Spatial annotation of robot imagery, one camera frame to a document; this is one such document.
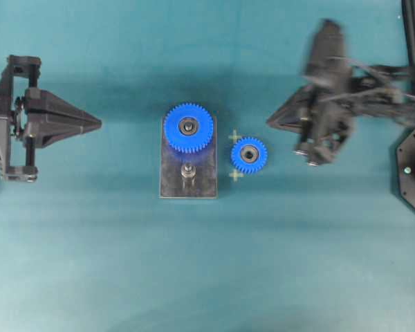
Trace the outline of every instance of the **teal mat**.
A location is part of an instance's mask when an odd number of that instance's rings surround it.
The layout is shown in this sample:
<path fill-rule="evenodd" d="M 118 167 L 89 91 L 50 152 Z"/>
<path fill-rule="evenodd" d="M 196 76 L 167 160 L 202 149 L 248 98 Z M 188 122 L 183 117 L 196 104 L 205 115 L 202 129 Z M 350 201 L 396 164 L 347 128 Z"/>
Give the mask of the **teal mat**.
<path fill-rule="evenodd" d="M 325 17 L 351 57 L 407 63 L 399 0 L 0 0 L 0 72 L 39 56 L 40 87 L 103 120 L 38 151 L 35 184 L 0 181 L 0 331 L 415 332 L 403 129 L 358 119 L 310 168 L 265 125 Z M 160 118 L 189 101 L 219 121 L 215 201 L 158 198 Z M 269 152 L 237 182 L 234 129 Z"/>

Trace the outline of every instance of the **metal shaft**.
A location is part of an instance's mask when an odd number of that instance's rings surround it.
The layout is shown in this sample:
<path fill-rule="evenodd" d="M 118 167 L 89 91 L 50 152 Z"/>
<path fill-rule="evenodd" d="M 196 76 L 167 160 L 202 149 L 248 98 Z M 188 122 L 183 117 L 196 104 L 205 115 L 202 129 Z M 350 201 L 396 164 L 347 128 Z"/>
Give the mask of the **metal shaft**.
<path fill-rule="evenodd" d="M 35 166 L 34 138 L 26 138 L 26 166 Z"/>

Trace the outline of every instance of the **large blue gear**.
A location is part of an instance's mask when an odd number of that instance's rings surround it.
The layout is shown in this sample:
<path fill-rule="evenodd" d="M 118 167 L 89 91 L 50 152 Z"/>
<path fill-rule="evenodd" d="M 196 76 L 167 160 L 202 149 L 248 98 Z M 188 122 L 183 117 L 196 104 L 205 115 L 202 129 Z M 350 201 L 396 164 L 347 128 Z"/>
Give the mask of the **large blue gear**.
<path fill-rule="evenodd" d="M 180 131 L 179 124 L 184 118 L 193 118 L 198 122 L 198 130 L 191 136 L 183 135 Z M 203 107 L 195 104 L 174 107 L 167 114 L 163 127 L 169 145 L 185 154 L 204 149 L 214 134 L 212 116 Z"/>

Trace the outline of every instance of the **metal plate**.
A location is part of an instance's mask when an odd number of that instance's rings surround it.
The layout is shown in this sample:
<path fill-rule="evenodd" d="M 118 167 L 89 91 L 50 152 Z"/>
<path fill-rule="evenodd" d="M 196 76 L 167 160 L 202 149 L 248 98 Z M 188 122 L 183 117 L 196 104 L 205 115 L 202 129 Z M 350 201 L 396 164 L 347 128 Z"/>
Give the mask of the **metal plate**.
<path fill-rule="evenodd" d="M 215 199 L 217 197 L 216 118 L 211 143 L 196 154 L 181 154 L 166 141 L 161 121 L 160 197 L 162 199 Z M 181 166 L 191 163 L 196 168 L 192 179 L 181 175 Z"/>
<path fill-rule="evenodd" d="M 396 150 L 401 196 L 415 208 L 415 130 Z"/>

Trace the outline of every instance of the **blue gear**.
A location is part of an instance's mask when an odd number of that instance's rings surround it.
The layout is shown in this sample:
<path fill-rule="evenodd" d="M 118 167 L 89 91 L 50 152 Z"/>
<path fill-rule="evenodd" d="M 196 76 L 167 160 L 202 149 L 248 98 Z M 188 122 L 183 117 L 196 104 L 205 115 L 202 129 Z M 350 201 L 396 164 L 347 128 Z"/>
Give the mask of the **blue gear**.
<path fill-rule="evenodd" d="M 254 147 L 258 151 L 258 158 L 253 163 L 247 163 L 241 157 L 241 150 L 247 145 Z M 268 160 L 268 150 L 264 144 L 256 138 L 246 137 L 235 143 L 230 157 L 232 159 L 232 164 L 234 164 L 236 169 L 242 173 L 251 174 L 258 172 L 266 164 L 266 161 Z"/>
<path fill-rule="evenodd" d="M 186 136 L 181 133 L 179 124 L 184 118 L 194 118 L 198 122 L 199 127 L 195 134 Z M 203 107 L 195 104 L 182 104 L 174 107 L 167 114 L 163 127 L 169 145 L 185 154 L 204 149 L 214 134 L 212 116 Z"/>

